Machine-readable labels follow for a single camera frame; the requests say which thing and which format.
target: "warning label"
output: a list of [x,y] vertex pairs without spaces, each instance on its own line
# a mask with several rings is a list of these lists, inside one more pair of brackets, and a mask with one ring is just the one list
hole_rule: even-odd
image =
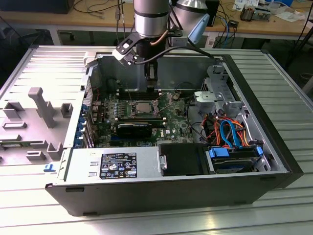
[[101,179],[120,179],[136,177],[136,153],[102,154],[100,168]]

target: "slotted metal table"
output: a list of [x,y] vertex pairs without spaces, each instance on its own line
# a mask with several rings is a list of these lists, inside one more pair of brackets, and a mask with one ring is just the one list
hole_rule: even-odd
[[[87,51],[108,47],[40,46],[27,51],[0,91],[0,108],[29,84],[54,79],[51,102],[75,99]],[[313,103],[271,55],[259,50],[207,50],[231,55],[305,175],[252,205],[73,217],[44,189],[57,173],[44,165],[0,166],[1,234],[312,234]],[[62,91],[71,90],[71,97]]]

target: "black cable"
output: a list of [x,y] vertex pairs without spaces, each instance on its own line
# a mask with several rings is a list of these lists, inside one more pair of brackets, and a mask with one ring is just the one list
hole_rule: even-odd
[[100,10],[96,10],[96,11],[81,11],[81,10],[78,10],[78,9],[76,8],[76,5],[77,5],[78,3],[80,3],[80,2],[82,2],[82,1],[83,1],[83,0],[79,0],[78,2],[76,2],[76,3],[74,4],[73,8],[74,8],[75,11],[82,12],[82,13],[94,13],[94,12],[99,12],[99,11],[105,11],[105,10],[108,10],[108,9],[110,9],[110,8],[113,8],[113,7],[116,7],[116,6],[117,6],[117,5],[113,5],[113,6],[109,6],[109,7],[107,7],[107,8],[100,9]]
[[135,28],[135,21],[134,21],[133,26],[131,28],[131,33],[133,32],[134,28]]
[[170,5],[170,8],[171,8],[171,12],[173,13],[173,16],[174,16],[176,22],[178,23],[179,28],[180,28],[181,30],[183,30],[183,28],[182,28],[182,26],[181,26],[181,24],[180,24],[180,22],[179,22],[179,20],[178,20],[178,17],[177,17],[177,15],[176,15],[176,13],[175,13],[175,11],[174,11],[172,5],[171,5],[171,4],[169,4],[169,5]]
[[177,91],[177,88],[181,85],[181,84],[189,84],[191,86],[193,86],[193,88],[195,88],[194,84],[192,84],[191,82],[180,82],[178,83],[175,87],[174,87],[174,91]]
[[116,39],[117,39],[117,44],[119,45],[119,39],[118,39],[118,21],[116,21]]
[[309,10],[309,14],[308,14],[308,18],[307,18],[307,20],[306,20],[306,22],[305,22],[305,24],[304,24],[304,26],[303,26],[302,32],[301,32],[301,34],[300,34],[298,40],[296,41],[294,47],[292,48],[291,53],[290,53],[290,56],[288,57],[288,60],[287,60],[287,62],[286,62],[286,68],[289,67],[289,65],[292,63],[292,61],[293,61],[294,58],[296,57],[296,54],[297,54],[297,50],[296,50],[296,49],[297,49],[298,43],[299,43],[299,41],[300,41],[300,39],[301,39],[301,37],[302,37],[302,35],[303,35],[304,30],[305,30],[305,28],[307,27],[307,23],[308,23],[308,21],[309,21],[310,15],[311,15],[312,8],[313,8],[313,2],[312,2],[312,4],[311,4],[310,10]]
[[119,0],[117,0],[117,8],[115,11],[115,18],[116,18],[116,39],[117,39],[117,44],[119,45],[119,38],[118,38],[118,24],[119,20],[121,19],[121,9],[119,7]]
[[230,44],[230,43],[233,43],[234,40],[235,40],[235,33],[237,32],[237,27],[233,27],[233,29],[234,29],[234,33],[228,38],[228,40],[231,39],[232,37],[234,37],[234,38],[233,38],[232,41],[228,41],[228,42],[226,43],[226,45],[228,45],[228,44]]
[[216,146],[216,145],[214,145],[214,144],[209,143],[208,140],[206,139],[206,137],[204,137],[199,131],[197,131],[197,130],[192,126],[192,125],[196,124],[196,122],[193,123],[193,124],[190,123],[190,120],[189,120],[189,117],[188,117],[188,111],[189,111],[189,107],[190,107],[190,103],[191,103],[192,98],[193,98],[193,96],[190,97],[190,100],[189,100],[189,103],[188,103],[188,106],[187,106],[187,109],[186,109],[186,119],[187,119],[187,123],[188,123],[188,125],[190,126],[190,128],[191,128],[194,132],[196,132],[199,136],[201,136],[201,137],[205,140],[205,143],[206,143],[206,144],[208,144],[209,146]]
[[[224,14],[224,19],[225,19],[226,23],[228,23],[229,20],[230,20],[230,18],[229,18],[229,16],[225,13],[224,7],[223,7],[221,4],[220,4],[220,6],[221,6],[221,8],[222,8],[222,11],[219,11],[219,10],[218,10],[218,12]],[[215,46],[213,46],[213,48],[216,48],[216,47],[218,46],[218,44],[219,44],[219,47],[221,48],[221,45],[222,45],[221,40],[222,40],[222,37],[224,36],[226,30],[227,30],[227,26],[223,24],[223,21],[222,21],[221,18],[220,18],[220,21],[221,21],[222,25],[225,27],[225,29],[224,29],[223,34],[222,34],[221,37],[219,38],[219,40],[216,42]]]
[[92,10],[91,10],[92,7],[105,5],[105,4],[107,4],[108,2],[109,2],[109,0],[107,0],[107,1],[104,2],[104,3],[99,3],[99,4],[94,4],[94,5],[88,6],[88,5],[87,5],[87,0],[85,0],[85,5],[86,5],[86,8],[87,8],[88,13],[89,13],[90,15],[95,16],[95,17],[99,17],[99,18],[103,19],[103,16],[93,14],[93,13],[91,13],[90,11],[92,11]]
[[176,49],[188,49],[188,50],[193,50],[193,51],[196,51],[202,55],[205,55],[205,56],[208,56],[212,59],[214,59],[214,56],[211,55],[210,53],[207,53],[201,49],[198,49],[196,47],[171,47],[171,48],[167,48],[166,50],[160,52],[159,54],[155,55],[154,57],[148,59],[148,60],[144,60],[144,61],[140,61],[140,62],[134,62],[135,65],[143,65],[143,64],[146,64],[148,62],[151,62],[153,60],[156,60],[158,59],[159,57],[163,56],[164,54],[166,54],[167,52],[170,52],[172,50],[176,50]]
[[124,39],[126,38],[126,32],[125,32],[125,19],[124,19],[124,7],[121,0],[121,7],[122,7],[122,22],[123,22],[123,32],[124,32]]
[[0,16],[1,20],[3,22],[5,22],[21,39],[23,39],[23,41],[30,46],[30,44],[28,43],[28,41],[26,41],[4,18],[2,18],[2,16]]

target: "metal bracket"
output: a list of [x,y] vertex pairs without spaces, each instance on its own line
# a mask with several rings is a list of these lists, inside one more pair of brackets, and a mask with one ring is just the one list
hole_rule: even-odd
[[270,165],[264,154],[262,154],[260,160],[256,163],[255,168],[259,171],[270,171]]
[[165,155],[160,155],[160,168],[161,170],[166,170],[167,169],[167,163],[166,163],[166,156]]
[[147,91],[153,92],[157,84],[157,61],[145,64],[145,78],[147,81]]

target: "desk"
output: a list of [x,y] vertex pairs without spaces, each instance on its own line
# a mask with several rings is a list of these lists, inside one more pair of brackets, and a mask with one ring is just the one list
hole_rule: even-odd
[[[103,0],[88,0],[88,5],[102,3]],[[297,40],[303,28],[303,22],[287,22],[276,16],[272,16],[269,22],[252,21],[244,22],[240,20],[239,11],[231,11],[234,0],[222,0],[222,5],[231,19],[239,21],[236,37],[244,38],[264,38],[264,39],[286,39]],[[115,5],[115,0],[110,0],[103,6],[94,7],[94,10]],[[292,7],[309,7],[311,2],[294,2]],[[76,6],[78,9],[86,11],[83,2]],[[134,8],[132,3],[124,4],[125,27],[129,32],[134,23]],[[104,11],[104,19],[92,16],[87,13],[77,12],[74,9],[67,15],[56,15],[50,13],[30,13],[30,12],[0,12],[0,15],[7,20],[14,28],[32,28],[47,29],[51,33],[55,45],[61,45],[62,42],[58,31],[60,30],[78,30],[78,31],[116,31],[115,7]],[[204,33],[208,36],[207,47],[211,47],[217,36],[221,35],[224,27],[220,20],[215,20],[213,27],[207,27]]]

